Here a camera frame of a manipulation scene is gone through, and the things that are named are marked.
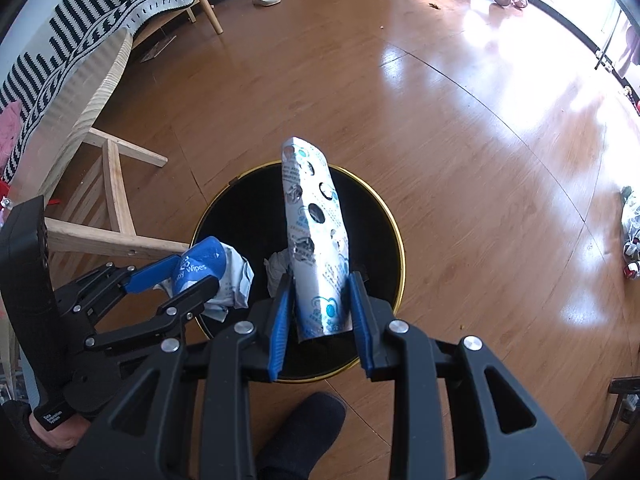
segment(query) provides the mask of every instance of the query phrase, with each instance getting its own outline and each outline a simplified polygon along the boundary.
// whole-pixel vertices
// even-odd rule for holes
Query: blue gripper pad
[[[278,378],[278,374],[282,371],[282,365],[284,364],[294,295],[295,291],[293,289],[291,276],[283,274],[280,279],[280,284],[278,285],[276,297],[273,298],[273,308],[277,308],[277,313],[269,341],[269,363],[267,365],[267,372],[269,373],[270,381],[275,381]]]
[[[351,322],[353,323],[353,336],[356,341],[356,349],[358,350],[360,365],[367,377],[370,377],[373,370],[373,342],[365,313],[366,307],[370,310],[369,297],[359,272],[352,272],[349,275],[348,283]]]
[[[159,262],[149,264],[131,275],[129,283],[124,286],[127,294],[139,294],[148,288],[166,280],[174,272],[175,266],[180,261],[180,256],[174,254]]]

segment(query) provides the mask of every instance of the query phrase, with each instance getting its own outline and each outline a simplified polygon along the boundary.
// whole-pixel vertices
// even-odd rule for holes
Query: gold rim
[[[200,230],[200,226],[202,225],[202,221],[204,220],[204,217],[209,213],[209,210],[213,207],[213,205],[220,198],[220,196],[222,196],[222,194],[224,192],[226,192],[227,189],[229,189],[233,184],[236,183],[236,181],[240,180],[242,177],[245,177],[248,174],[253,173],[254,171],[261,170],[262,168],[266,168],[268,166],[273,166],[274,164],[281,164],[281,162],[279,160],[272,160],[271,162],[266,162],[265,164],[261,164],[260,166],[255,166],[254,168],[251,168],[250,170],[247,170],[244,173],[239,174],[234,179],[229,181],[229,183],[226,184],[226,186],[223,187],[223,189],[221,189],[215,195],[215,197],[213,197],[213,199],[209,203],[209,206],[204,210],[204,213],[200,217],[200,220],[198,220],[198,225],[196,226],[196,229],[193,232],[193,237],[191,238],[190,246],[191,247],[193,246],[193,243],[194,243],[194,241],[196,239],[196,235],[198,234],[198,231]],[[396,223],[396,219],[391,214],[391,211],[386,206],[385,202],[380,198],[380,195],[378,193],[376,193],[376,191],[369,184],[367,184],[364,180],[362,180],[359,176],[351,173],[351,171],[348,171],[348,170],[345,170],[344,168],[341,168],[340,166],[335,166],[334,164],[329,164],[329,167],[333,168],[336,171],[340,171],[341,173],[344,173],[345,175],[351,177],[353,180],[355,180],[357,183],[359,183],[364,189],[369,191],[369,193],[373,196],[373,198],[375,198],[376,201],[378,202],[378,205],[382,208],[382,211],[385,212],[386,217],[388,218],[389,222],[391,223],[391,227],[393,228],[394,234],[396,235],[396,243],[398,244],[398,257],[400,258],[400,276],[399,276],[398,294],[396,295],[396,301],[395,301],[394,306],[393,306],[393,313],[396,314],[398,312],[398,310],[400,309],[400,304],[402,303],[402,295],[404,294],[404,280],[406,279],[406,260],[404,259],[404,244],[402,243],[402,237],[400,235],[400,229],[398,228],[398,224]],[[207,339],[209,339],[209,336],[207,335],[206,330],[204,330],[204,328],[200,324],[200,316],[196,316],[196,322],[198,323],[198,327],[200,327],[200,330],[205,335],[205,337]],[[324,379],[328,379],[329,377],[333,377],[333,376],[335,376],[335,375],[337,375],[337,374],[339,374],[339,373],[341,373],[341,372],[343,372],[345,370],[348,370],[349,368],[355,366],[359,362],[360,362],[360,359],[356,357],[353,361],[351,361],[350,363],[345,364],[343,367],[338,368],[337,370],[334,370],[333,372],[329,372],[329,373],[324,374],[322,376],[313,377],[313,378],[309,378],[309,379],[278,379],[276,382],[284,383],[284,384],[315,383],[315,382],[318,382],[318,381],[322,381]]]

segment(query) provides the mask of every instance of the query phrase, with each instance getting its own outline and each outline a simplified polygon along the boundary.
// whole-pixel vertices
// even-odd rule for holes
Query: rolled paper packaging
[[[282,145],[282,189],[298,340],[348,332],[351,314],[342,297],[349,240],[326,159],[306,140],[291,137]]]

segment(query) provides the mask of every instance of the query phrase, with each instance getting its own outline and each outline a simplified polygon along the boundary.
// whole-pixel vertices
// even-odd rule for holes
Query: black and white striped blanket
[[[112,32],[135,34],[151,17],[195,0],[62,0],[55,7],[0,86],[0,111],[9,102],[23,104],[23,126],[2,174],[11,182],[29,136],[52,99],[80,62]]]

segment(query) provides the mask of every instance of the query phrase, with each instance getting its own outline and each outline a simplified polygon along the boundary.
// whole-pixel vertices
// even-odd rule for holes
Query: crumpled paper
[[[209,239],[215,240],[200,251],[190,253],[194,248]],[[219,242],[214,237],[206,238],[198,245],[187,250],[174,270],[174,275],[156,285],[162,288],[170,298],[198,282],[205,276],[218,277],[224,269],[218,293],[204,304],[203,316],[223,322],[230,308],[248,308],[247,299],[254,279],[251,265],[233,247]]]
[[[349,241],[329,166],[320,150],[291,137],[282,146],[287,240],[296,283],[298,339],[352,330],[342,294]]]
[[[264,261],[264,269],[267,271],[267,290],[272,298],[275,298],[282,275],[287,272],[290,264],[288,247],[279,253],[273,253],[268,260]]]

